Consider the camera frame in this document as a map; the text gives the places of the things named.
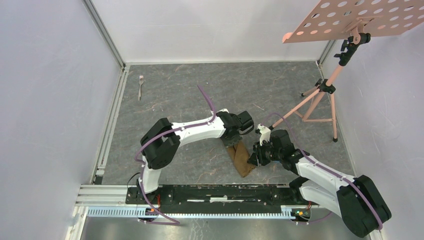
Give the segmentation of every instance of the black wire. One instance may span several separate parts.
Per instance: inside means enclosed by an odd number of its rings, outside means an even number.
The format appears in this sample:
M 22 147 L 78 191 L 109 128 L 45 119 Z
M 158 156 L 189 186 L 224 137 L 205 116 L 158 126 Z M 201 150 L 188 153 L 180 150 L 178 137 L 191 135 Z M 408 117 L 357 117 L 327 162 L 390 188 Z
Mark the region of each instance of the black wire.
M 130 187 L 128 186 L 128 184 L 130 184 L 131 179 L 133 179 L 137 174 L 140 174 L 140 172 L 135 173 L 134 175 L 132 175 L 132 177 L 126 182 L 126 189 L 128 190 L 128 192 L 132 195 L 133 193 L 130 191 Z

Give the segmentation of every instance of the robotic arm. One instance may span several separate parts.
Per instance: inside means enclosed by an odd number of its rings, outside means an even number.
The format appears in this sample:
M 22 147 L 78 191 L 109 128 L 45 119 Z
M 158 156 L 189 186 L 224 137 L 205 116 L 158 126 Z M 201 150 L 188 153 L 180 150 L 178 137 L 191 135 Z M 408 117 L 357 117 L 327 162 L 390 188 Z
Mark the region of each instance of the robotic arm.
M 186 144 L 203 139 L 221 138 L 224 145 L 230 147 L 242 139 L 241 135 L 248 134 L 253 129 L 254 122 L 247 111 L 236 115 L 229 113 L 227 109 L 222 109 L 216 113 L 215 118 L 211 116 L 183 123 L 170 123 L 167 118 L 161 118 L 143 136 L 140 141 L 142 146 L 159 134 L 175 131 L 156 139 L 143 150 L 142 159 L 147 166 L 144 167 L 142 179 L 138 179 L 139 184 L 143 186 L 146 194 L 158 189 L 162 169 L 171 163 L 177 149 Z
M 344 174 L 319 162 L 309 153 L 302 153 L 302 150 L 295 149 L 286 130 L 271 132 L 269 128 L 259 125 L 257 131 L 261 134 L 260 142 L 253 145 L 253 154 L 248 162 L 264 166 L 277 161 L 286 170 L 299 175 L 289 184 L 295 199 L 312 201 L 334 212 L 343 219 L 349 230 L 361 238 L 392 217 L 369 177 Z M 360 189 L 366 200 L 350 183 Z M 381 222 L 365 201 L 371 204 Z

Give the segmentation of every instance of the wall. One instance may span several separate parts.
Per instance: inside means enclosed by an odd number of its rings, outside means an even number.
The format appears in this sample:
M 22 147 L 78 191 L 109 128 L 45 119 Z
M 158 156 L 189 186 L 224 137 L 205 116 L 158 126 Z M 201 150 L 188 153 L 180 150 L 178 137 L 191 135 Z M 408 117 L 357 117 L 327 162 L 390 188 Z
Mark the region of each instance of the wall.
M 0 33 L 0 239 L 63 239 L 120 69 L 80 0 L 2 1 Z
M 386 240 L 421 239 L 424 206 L 424 24 L 362 45 L 335 82 L 338 122 L 358 175 L 392 212 Z M 331 55 L 340 51 L 337 42 Z M 329 77 L 337 66 L 324 63 Z
M 326 44 L 282 44 L 319 0 L 93 2 L 128 63 L 317 60 Z

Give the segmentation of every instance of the marble surface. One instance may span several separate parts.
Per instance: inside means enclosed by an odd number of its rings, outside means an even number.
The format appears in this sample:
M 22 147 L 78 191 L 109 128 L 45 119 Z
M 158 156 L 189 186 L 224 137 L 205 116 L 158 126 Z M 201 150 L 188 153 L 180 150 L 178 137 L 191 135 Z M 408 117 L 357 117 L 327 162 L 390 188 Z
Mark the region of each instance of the marble surface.
M 138 101 L 139 75 L 144 76 L 141 101 Z M 197 85 L 204 87 L 217 110 L 226 108 L 234 114 L 247 110 L 257 125 L 271 112 L 287 113 L 302 100 L 301 93 L 313 87 L 319 78 L 314 62 L 133 65 L 129 69 L 102 184 L 126 184 L 140 170 L 134 155 L 140 148 L 140 139 L 158 119 L 190 122 L 210 116 L 208 104 Z M 308 106 L 299 111 L 305 113 Z M 324 97 L 310 118 L 330 117 L 330 101 Z M 267 125 L 277 119 L 273 117 Z M 330 122 L 305 123 L 295 114 L 287 120 L 303 149 L 324 164 L 353 174 L 342 138 L 339 136 L 336 143 L 332 141 Z M 278 128 L 285 129 L 286 125 L 282 123 Z M 258 139 L 254 132 L 243 136 L 249 152 Z M 242 178 L 221 140 L 206 139 L 179 148 L 173 161 L 162 170 L 159 183 L 288 183 L 296 177 L 276 162 L 257 167 Z

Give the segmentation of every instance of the brown cloth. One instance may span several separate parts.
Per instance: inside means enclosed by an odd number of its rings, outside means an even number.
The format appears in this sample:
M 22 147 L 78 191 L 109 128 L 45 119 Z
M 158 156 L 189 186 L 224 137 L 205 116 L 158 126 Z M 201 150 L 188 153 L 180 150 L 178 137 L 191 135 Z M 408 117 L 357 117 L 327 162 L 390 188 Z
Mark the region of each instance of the brown cloth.
M 234 146 L 227 147 L 227 151 L 232 159 L 235 169 L 242 178 L 249 175 L 249 173 L 255 168 L 255 165 L 248 163 L 250 155 L 242 141 L 239 141 Z

